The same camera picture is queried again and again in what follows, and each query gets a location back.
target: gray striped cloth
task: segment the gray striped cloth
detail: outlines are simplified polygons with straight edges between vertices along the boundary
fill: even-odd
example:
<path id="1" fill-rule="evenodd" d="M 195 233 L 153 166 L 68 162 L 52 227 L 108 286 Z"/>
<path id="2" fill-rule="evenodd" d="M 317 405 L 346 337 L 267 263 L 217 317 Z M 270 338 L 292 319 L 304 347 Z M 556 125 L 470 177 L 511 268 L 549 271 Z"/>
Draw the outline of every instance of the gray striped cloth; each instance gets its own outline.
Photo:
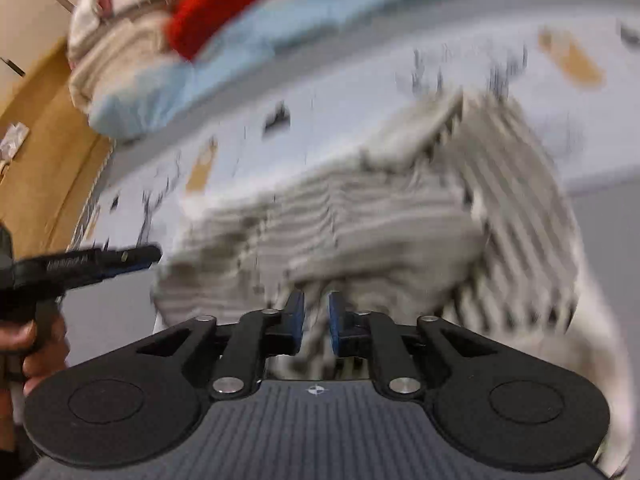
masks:
<path id="1" fill-rule="evenodd" d="M 579 233 L 513 102 L 462 92 L 427 96 L 316 170 L 232 187 L 184 210 L 175 246 L 159 266 L 156 307 L 168 325 L 199 314 L 224 324 L 278 308 L 300 288 L 302 348 L 271 360 L 277 377 L 365 374 L 331 351 L 332 290 L 398 323 L 441 316 L 592 372 L 576 364 L 578 347 L 566 337 L 579 299 Z M 552 344 L 559 355 L 545 353 Z M 621 448 L 630 440 L 622 440 L 601 450 L 609 475 L 624 467 L 628 449 Z"/>

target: light blue sheet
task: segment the light blue sheet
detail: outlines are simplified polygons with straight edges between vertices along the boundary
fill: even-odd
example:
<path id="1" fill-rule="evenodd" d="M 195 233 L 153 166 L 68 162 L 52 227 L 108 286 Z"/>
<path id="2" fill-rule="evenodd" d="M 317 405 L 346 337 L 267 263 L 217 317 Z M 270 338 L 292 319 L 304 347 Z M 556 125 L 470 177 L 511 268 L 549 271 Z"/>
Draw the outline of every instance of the light blue sheet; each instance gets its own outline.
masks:
<path id="1" fill-rule="evenodd" d="M 343 27 L 395 0 L 259 0 L 219 31 L 193 63 L 171 60 L 141 72 L 135 85 L 95 101 L 89 123 L 116 139 L 166 126 L 224 83 L 261 65 L 279 48 Z"/>

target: finger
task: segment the finger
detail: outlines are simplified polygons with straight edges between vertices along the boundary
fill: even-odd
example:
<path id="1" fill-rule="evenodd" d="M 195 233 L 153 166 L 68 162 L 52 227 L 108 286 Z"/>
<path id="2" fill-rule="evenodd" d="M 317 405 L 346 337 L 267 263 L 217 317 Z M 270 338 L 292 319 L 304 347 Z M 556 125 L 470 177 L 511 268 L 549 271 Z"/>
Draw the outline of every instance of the finger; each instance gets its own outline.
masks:
<path id="1" fill-rule="evenodd" d="M 57 316 L 51 324 L 51 338 L 53 341 L 62 341 L 66 335 L 65 318 Z"/>
<path id="2" fill-rule="evenodd" d="M 26 325 L 5 323 L 0 325 L 0 351 L 27 350 L 36 341 L 36 324 L 33 321 Z"/>
<path id="3" fill-rule="evenodd" d="M 63 367 L 68 355 L 69 346 L 65 340 L 51 341 L 24 359 L 22 371 L 27 377 L 47 375 Z"/>
<path id="4" fill-rule="evenodd" d="M 62 366 L 60 368 L 58 368 L 57 370 L 52 370 L 49 374 L 44 375 L 44 376 L 39 376 L 39 377 L 34 377 L 29 379 L 27 382 L 24 383 L 24 395 L 25 397 L 28 396 L 33 390 L 34 388 L 36 388 L 36 386 L 38 386 L 42 381 L 49 379 L 52 375 L 61 372 L 62 370 L 64 370 L 66 368 L 66 366 Z"/>
<path id="5" fill-rule="evenodd" d="M 0 450 L 15 450 L 14 408 L 9 390 L 0 390 Z"/>
<path id="6" fill-rule="evenodd" d="M 0 419 L 14 417 L 14 406 L 11 403 L 11 391 L 0 390 Z"/>

